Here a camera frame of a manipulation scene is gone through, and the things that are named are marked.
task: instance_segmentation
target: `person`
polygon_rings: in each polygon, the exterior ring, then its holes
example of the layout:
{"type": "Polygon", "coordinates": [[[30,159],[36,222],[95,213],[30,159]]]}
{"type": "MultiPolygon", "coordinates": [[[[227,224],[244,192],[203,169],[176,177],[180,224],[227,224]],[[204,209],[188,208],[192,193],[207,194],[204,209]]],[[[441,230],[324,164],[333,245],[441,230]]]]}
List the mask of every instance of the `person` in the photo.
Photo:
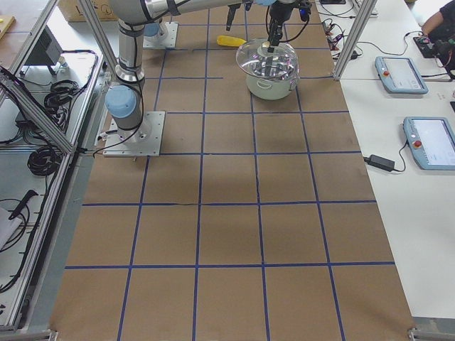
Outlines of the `person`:
{"type": "Polygon", "coordinates": [[[455,0],[442,6],[422,26],[422,32],[431,42],[449,39],[455,34],[455,0]]]}

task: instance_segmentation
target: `glass lid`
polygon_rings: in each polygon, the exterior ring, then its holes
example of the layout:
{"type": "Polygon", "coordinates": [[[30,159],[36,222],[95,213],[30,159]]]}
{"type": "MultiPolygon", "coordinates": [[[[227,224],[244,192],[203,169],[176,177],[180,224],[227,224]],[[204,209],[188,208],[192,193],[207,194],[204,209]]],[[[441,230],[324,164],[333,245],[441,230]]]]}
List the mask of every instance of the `glass lid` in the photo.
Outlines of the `glass lid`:
{"type": "Polygon", "coordinates": [[[241,45],[235,56],[237,64],[248,75],[279,82],[299,74],[295,50],[288,43],[280,43],[274,52],[267,51],[267,39],[254,39],[241,45]]]}

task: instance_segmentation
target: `cardboard box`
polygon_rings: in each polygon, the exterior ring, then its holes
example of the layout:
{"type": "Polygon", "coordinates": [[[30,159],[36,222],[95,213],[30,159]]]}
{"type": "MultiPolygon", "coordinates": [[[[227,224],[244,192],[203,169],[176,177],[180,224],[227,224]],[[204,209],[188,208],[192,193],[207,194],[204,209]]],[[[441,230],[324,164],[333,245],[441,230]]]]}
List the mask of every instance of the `cardboard box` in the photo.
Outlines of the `cardboard box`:
{"type": "MultiPolygon", "coordinates": [[[[100,20],[118,20],[118,17],[112,12],[108,0],[92,0],[92,3],[100,20]]],[[[82,14],[82,9],[80,8],[77,0],[60,0],[58,2],[58,8],[68,22],[85,21],[85,17],[82,14]]]]}

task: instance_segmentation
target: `power adapter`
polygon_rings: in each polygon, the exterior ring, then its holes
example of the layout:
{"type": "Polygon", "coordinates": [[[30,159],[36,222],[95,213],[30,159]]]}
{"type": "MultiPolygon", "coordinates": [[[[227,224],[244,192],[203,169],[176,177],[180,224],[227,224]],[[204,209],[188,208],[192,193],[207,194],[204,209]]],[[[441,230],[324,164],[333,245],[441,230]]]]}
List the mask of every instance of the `power adapter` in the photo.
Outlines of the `power adapter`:
{"type": "Polygon", "coordinates": [[[364,157],[363,160],[370,166],[383,169],[384,171],[391,172],[395,170],[395,161],[388,158],[381,158],[380,156],[371,154],[369,158],[364,157]]]}
{"type": "Polygon", "coordinates": [[[350,59],[351,60],[354,60],[354,59],[357,59],[357,57],[359,56],[358,52],[356,50],[353,51],[353,54],[350,55],[350,59]]]}

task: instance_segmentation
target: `yellow object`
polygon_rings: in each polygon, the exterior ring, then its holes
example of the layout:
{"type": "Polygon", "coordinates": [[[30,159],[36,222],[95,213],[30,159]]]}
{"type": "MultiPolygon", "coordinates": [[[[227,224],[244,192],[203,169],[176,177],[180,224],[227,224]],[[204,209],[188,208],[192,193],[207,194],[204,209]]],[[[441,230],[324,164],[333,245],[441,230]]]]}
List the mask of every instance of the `yellow object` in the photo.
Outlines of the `yellow object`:
{"type": "Polygon", "coordinates": [[[230,36],[218,36],[216,42],[221,46],[232,46],[238,48],[239,46],[245,44],[247,41],[241,38],[230,37],[230,36]]]}
{"type": "Polygon", "coordinates": [[[13,16],[0,16],[0,39],[3,37],[3,34],[7,32],[9,26],[11,26],[13,22],[13,16]]]}

